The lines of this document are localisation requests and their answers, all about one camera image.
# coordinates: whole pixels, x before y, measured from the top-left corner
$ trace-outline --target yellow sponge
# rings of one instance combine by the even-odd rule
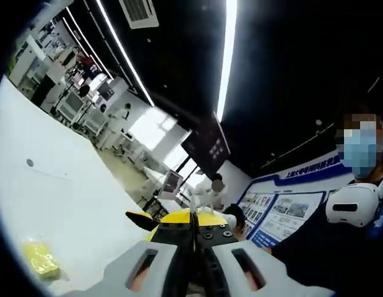
[[[37,272],[40,280],[57,280],[61,276],[61,270],[55,264],[48,246],[43,243],[25,243],[22,246],[24,256]]]

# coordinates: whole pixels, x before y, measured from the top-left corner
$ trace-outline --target air vent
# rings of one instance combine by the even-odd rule
[[[158,27],[152,0],[118,0],[131,29]]]

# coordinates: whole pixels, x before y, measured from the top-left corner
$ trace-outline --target black ceiling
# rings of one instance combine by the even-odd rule
[[[146,100],[95,0],[75,0],[70,6],[85,36],[106,66],[123,76],[85,2],[131,84]],[[191,129],[215,110],[225,36],[224,0],[153,1],[160,26],[136,30],[129,28],[118,0],[102,2],[160,108]],[[383,7],[374,1],[238,0],[222,121],[230,160],[257,176],[331,151],[334,129],[261,169],[274,158],[272,153],[279,156],[332,124],[339,102],[367,92],[378,76],[382,84]],[[321,127],[316,126],[317,119]]]

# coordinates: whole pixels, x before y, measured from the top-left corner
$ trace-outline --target blue face mask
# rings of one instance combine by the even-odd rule
[[[338,154],[345,167],[352,168],[357,179],[367,178],[377,165],[377,153],[382,144],[377,143],[376,122],[361,121],[360,129],[345,129],[344,144]]]

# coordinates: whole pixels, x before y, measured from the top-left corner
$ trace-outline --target white headset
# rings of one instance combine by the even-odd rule
[[[327,221],[364,227],[374,219],[382,198],[383,180],[378,187],[368,183],[349,184],[327,200]]]

